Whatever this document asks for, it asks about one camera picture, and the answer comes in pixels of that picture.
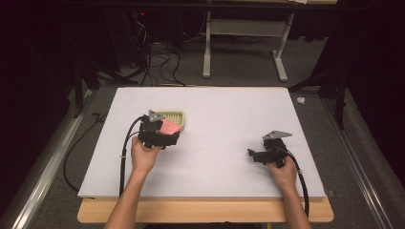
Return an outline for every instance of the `silver metal bar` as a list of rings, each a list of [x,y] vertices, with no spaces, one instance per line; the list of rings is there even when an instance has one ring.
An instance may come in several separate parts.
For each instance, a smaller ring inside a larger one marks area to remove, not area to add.
[[[337,122],[334,120],[334,110],[331,102],[328,99],[322,99],[322,104],[330,116],[330,120],[334,125],[337,133],[342,140],[342,143],[346,149],[347,157],[349,159],[349,164],[351,165],[351,169],[353,171],[354,177],[357,180],[357,183],[360,187],[361,192],[363,193],[364,199],[367,201],[370,210],[373,214],[375,222],[378,225],[378,228],[386,229],[386,228],[393,228],[393,225],[390,222],[383,206],[381,205],[381,201],[373,185],[371,184],[369,178],[367,177],[366,172],[364,171],[360,160],[357,158],[355,151],[349,141],[344,130],[341,130]]]
[[[72,120],[68,123],[71,128],[65,134],[65,138],[63,139],[62,143],[58,145],[58,147],[54,150],[50,161],[44,169],[44,172],[33,188],[29,199],[27,200],[20,215],[12,226],[13,229],[28,228],[37,209],[41,205],[42,200],[47,195],[48,190],[50,189],[53,179],[56,175],[57,169],[59,168],[60,163],[62,162],[66,152],[68,151],[68,147],[75,135],[75,132],[81,120],[83,119],[83,114],[85,114],[91,101],[93,101],[93,98],[94,94],[92,94],[91,91],[88,90],[85,94],[84,106],[81,113],[79,114],[78,118],[72,118]]]

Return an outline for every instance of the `hand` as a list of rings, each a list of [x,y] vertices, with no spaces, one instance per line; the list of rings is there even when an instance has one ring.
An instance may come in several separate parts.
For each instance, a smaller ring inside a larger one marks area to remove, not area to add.
[[[285,162],[286,164],[282,168],[277,168],[275,163],[267,165],[283,194],[288,191],[296,192],[295,182],[297,179],[297,167],[295,167],[294,161],[287,156]]]
[[[149,174],[155,165],[160,149],[161,146],[155,146],[152,149],[148,149],[143,146],[137,136],[134,136],[132,138],[131,148],[133,172],[137,171],[146,175]]]

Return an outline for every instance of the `person's left arm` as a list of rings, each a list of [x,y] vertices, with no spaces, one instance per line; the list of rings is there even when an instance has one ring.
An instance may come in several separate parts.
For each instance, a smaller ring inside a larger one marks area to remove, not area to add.
[[[104,228],[130,228],[135,226],[140,191],[149,172],[155,165],[161,147],[147,149],[137,137],[132,138],[133,170],[121,197]]]

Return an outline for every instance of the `gray carpet floor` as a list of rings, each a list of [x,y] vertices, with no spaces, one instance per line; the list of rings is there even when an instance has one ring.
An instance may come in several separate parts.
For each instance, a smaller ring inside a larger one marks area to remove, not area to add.
[[[289,87],[310,76],[325,44],[325,41],[311,43],[303,40],[288,41],[283,53],[283,62],[289,80],[287,83],[280,83],[269,53],[271,49],[277,47],[277,40],[265,39],[255,42],[253,39],[243,37],[239,39],[242,41],[236,42],[227,49],[223,49],[229,45],[226,41],[214,41],[213,45],[217,49],[212,52],[212,70],[209,79],[202,78],[203,47],[199,46],[199,42],[194,42],[193,47],[184,46],[181,49],[173,47],[166,49],[161,45],[156,46],[154,51],[180,54],[181,61],[175,76],[186,85]],[[177,56],[171,54],[171,59],[161,68],[161,71],[160,61],[165,61],[163,58],[167,59],[168,55],[157,56],[152,59],[154,64],[151,65],[150,75],[145,77],[144,86],[176,84],[171,80],[177,66]],[[122,71],[129,73],[131,69],[123,66]],[[72,184],[77,187],[80,186],[87,171],[103,123],[97,123],[84,137],[82,136],[95,124],[96,115],[94,114],[108,114],[114,94],[120,86],[122,85],[115,82],[102,81],[102,87],[97,92],[93,92],[95,98],[83,115],[83,120],[75,133],[73,142],[77,141],[77,144],[71,145],[72,152],[67,161],[67,171]],[[329,101],[319,99],[315,91],[316,88],[307,88],[305,91],[291,94],[319,174],[330,195],[330,204],[334,212],[332,222],[316,223],[313,224],[313,228],[383,228],[375,220],[375,215],[352,169],[347,149],[325,107]],[[298,103],[297,96],[304,96],[306,103]],[[71,113],[72,110],[65,119],[69,119]],[[405,225],[405,209],[403,204],[398,202],[405,202],[402,201],[405,200],[404,190],[378,151],[367,125],[356,110],[350,93],[347,94],[344,117],[345,126],[347,126],[345,133],[360,160],[364,161],[364,170],[370,174],[369,179],[380,199],[383,200],[382,204],[387,210],[392,228],[401,228]],[[53,142],[58,142],[62,137],[63,129],[67,128],[69,127],[62,122],[60,131],[54,134],[49,146],[32,168],[11,208],[0,221],[0,228],[11,228],[32,187],[52,156],[55,147]],[[29,228],[102,228],[102,224],[82,224],[77,221],[80,202],[81,199],[76,196],[76,192],[64,180],[62,167],[60,167]],[[284,223],[274,223],[273,228],[287,227]]]

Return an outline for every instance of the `person's right arm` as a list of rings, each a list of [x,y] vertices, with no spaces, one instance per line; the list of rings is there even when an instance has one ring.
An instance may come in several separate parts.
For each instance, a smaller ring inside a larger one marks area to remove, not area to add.
[[[295,186],[297,168],[289,156],[286,157],[285,161],[286,165],[282,168],[277,168],[275,163],[269,163],[267,167],[273,174],[273,177],[283,195],[288,228],[312,228]]]

